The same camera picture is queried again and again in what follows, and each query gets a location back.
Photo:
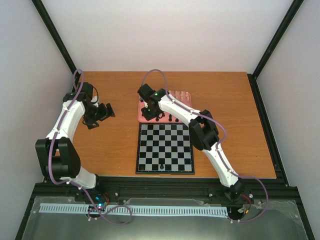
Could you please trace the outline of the black rook chess piece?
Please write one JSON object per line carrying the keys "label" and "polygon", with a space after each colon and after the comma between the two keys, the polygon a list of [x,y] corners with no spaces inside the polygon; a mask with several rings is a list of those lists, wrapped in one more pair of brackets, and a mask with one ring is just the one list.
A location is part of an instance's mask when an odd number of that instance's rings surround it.
{"label": "black rook chess piece", "polygon": [[139,170],[140,171],[144,171],[145,170],[145,165],[144,164],[140,164],[139,165]]}

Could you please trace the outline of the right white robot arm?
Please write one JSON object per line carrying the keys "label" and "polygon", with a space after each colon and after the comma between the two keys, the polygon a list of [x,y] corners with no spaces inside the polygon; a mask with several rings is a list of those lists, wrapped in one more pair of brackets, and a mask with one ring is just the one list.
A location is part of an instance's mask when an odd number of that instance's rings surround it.
{"label": "right white robot arm", "polygon": [[244,191],[244,184],[222,149],[222,140],[217,128],[219,123],[213,120],[211,113],[208,110],[200,111],[187,106],[163,88],[155,91],[144,84],[137,93],[144,103],[141,113],[146,120],[168,113],[188,126],[191,145],[202,151],[210,160],[218,173],[220,183],[226,188],[225,198],[229,202],[237,200]]}

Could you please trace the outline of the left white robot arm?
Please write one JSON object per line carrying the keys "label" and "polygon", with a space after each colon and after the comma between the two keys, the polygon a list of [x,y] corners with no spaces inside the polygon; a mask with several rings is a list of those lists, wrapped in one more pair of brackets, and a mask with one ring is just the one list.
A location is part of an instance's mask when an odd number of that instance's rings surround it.
{"label": "left white robot arm", "polygon": [[115,113],[110,103],[100,103],[97,97],[91,97],[91,93],[67,93],[53,129],[44,139],[36,141],[35,150],[44,177],[56,185],[74,184],[87,189],[86,195],[96,202],[103,198],[104,188],[97,184],[96,174],[82,167],[73,138],[80,121],[92,130],[99,127],[99,121],[114,117]]}

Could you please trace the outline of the left controller circuit board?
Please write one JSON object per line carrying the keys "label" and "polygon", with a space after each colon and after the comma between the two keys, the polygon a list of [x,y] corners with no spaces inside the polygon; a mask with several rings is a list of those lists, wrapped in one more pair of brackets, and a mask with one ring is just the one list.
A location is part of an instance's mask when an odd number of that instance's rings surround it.
{"label": "left controller circuit board", "polygon": [[110,203],[110,199],[107,194],[98,194],[95,197],[95,200],[97,201],[97,208],[99,210],[104,210]]}

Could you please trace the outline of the pink plastic tray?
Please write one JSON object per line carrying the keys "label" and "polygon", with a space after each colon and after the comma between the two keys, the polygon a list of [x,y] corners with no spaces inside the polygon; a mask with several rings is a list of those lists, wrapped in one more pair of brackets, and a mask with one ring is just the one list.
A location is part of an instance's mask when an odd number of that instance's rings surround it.
{"label": "pink plastic tray", "polygon": [[[192,107],[191,102],[191,94],[187,91],[168,91],[172,97],[180,101],[181,103],[187,105],[188,107]],[[164,115],[159,115],[158,118],[153,118],[151,120],[146,120],[142,114],[142,108],[144,108],[146,104],[140,98],[138,101],[138,111],[137,111],[137,119],[140,123],[181,123],[182,121],[177,120],[176,117],[170,115],[167,112],[164,112]]]}

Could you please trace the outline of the black white chessboard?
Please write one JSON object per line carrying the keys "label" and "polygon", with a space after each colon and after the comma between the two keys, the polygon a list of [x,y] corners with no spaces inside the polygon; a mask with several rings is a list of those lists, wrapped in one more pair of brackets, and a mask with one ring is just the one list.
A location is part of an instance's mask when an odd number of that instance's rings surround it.
{"label": "black white chessboard", "polygon": [[135,173],[194,175],[189,128],[184,123],[140,123]]}

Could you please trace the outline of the clear acrylic cover sheet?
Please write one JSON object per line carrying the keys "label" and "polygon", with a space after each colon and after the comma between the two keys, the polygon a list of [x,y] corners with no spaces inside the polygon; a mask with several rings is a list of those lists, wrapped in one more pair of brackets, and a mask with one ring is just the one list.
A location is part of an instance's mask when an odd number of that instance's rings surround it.
{"label": "clear acrylic cover sheet", "polygon": [[[37,197],[19,240],[306,240],[296,203],[271,201],[267,210],[255,203],[250,222],[207,216],[124,216],[40,213],[40,204],[86,204],[72,197]],[[184,199],[138,199],[129,206],[222,207]]]}

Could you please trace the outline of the left black corner post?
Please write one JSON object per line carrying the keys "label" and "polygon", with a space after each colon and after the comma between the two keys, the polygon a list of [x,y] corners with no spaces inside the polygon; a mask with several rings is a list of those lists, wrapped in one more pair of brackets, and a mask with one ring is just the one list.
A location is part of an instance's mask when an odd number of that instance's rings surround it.
{"label": "left black corner post", "polygon": [[60,34],[58,30],[56,29],[45,5],[41,0],[32,0],[32,3],[37,10],[40,18],[42,19],[44,25],[46,26],[48,32],[50,33],[53,41],[55,42],[58,50],[60,51],[63,59],[65,60],[69,70],[73,74],[76,71],[76,65],[74,64],[62,38],[60,37]]}

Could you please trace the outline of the black corner post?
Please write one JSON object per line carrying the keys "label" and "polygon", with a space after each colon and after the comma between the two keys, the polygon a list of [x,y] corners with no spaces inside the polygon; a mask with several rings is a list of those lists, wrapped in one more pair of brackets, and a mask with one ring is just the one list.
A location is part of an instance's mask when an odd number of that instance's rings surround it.
{"label": "black corner post", "polygon": [[32,3],[37,10],[40,18],[42,19],[44,25],[46,26],[48,32],[50,33],[53,41],[55,42],[58,50],[60,51],[63,59],[65,60],[69,70],[73,74],[76,71],[76,65],[74,64],[62,38],[60,37],[60,34],[58,30],[56,29],[45,5],[41,0],[32,0]]}
{"label": "black corner post", "polygon": [[271,41],[269,42],[267,48],[265,49],[261,59],[259,60],[256,68],[253,71],[253,78],[255,80],[258,79],[259,75],[261,74],[262,70],[264,69],[265,65],[267,64],[268,60],[270,59],[271,55],[275,51],[278,43],[282,39],[283,35],[285,34],[286,30],[290,26],[292,20],[294,19],[295,15],[297,14],[298,10],[300,9],[301,5],[303,4],[304,0],[293,0],[290,7],[288,8],[286,14],[284,15],[281,23],[279,24],[276,32],[274,33]]}

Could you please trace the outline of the black aluminium frame base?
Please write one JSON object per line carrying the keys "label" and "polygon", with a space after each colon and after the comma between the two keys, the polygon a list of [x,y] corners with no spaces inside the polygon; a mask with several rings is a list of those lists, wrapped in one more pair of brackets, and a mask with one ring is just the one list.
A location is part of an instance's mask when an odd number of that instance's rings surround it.
{"label": "black aluminium frame base", "polygon": [[[264,212],[267,211],[268,204],[271,201],[294,201],[302,219],[303,227],[307,233],[306,240],[312,240],[314,239],[314,234],[307,218],[299,191],[296,187],[289,185],[257,80],[253,78],[252,74],[249,74],[247,78],[261,121],[276,178],[263,179],[261,181],[256,181],[254,179],[244,180],[243,184],[245,185],[245,190],[253,194],[253,205],[263,205],[262,210]],[[125,206],[126,202],[130,199],[173,199],[195,200],[211,206],[226,207],[229,211],[227,218],[231,221],[236,220],[236,208],[240,206],[239,199],[234,202],[230,202],[226,199],[224,195],[225,189],[216,178],[106,176],[101,178],[99,189],[111,194],[111,201],[121,206]],[[55,186],[48,179],[44,182],[37,183],[31,194],[16,238],[24,231],[34,201],[36,198],[40,197],[67,197],[73,198],[76,202],[89,202],[89,199],[84,193],[81,193],[73,187]],[[240,223],[249,223],[250,221],[251,219],[246,217]]]}

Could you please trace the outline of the right black corner post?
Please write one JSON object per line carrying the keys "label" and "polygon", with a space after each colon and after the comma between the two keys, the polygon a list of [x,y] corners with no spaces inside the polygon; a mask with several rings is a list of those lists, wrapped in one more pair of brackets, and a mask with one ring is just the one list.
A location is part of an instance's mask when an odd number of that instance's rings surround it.
{"label": "right black corner post", "polygon": [[258,79],[259,75],[261,74],[262,70],[264,69],[265,65],[267,64],[268,60],[270,59],[271,55],[275,51],[278,43],[282,39],[283,35],[285,34],[286,30],[290,26],[292,20],[294,19],[295,15],[297,14],[298,10],[300,9],[301,5],[303,4],[304,0],[293,0],[290,7],[288,8],[286,14],[284,15],[281,23],[279,24],[276,32],[274,33],[271,41],[269,42],[267,48],[265,49],[261,59],[259,60],[256,68],[253,71],[253,78],[255,80]]}

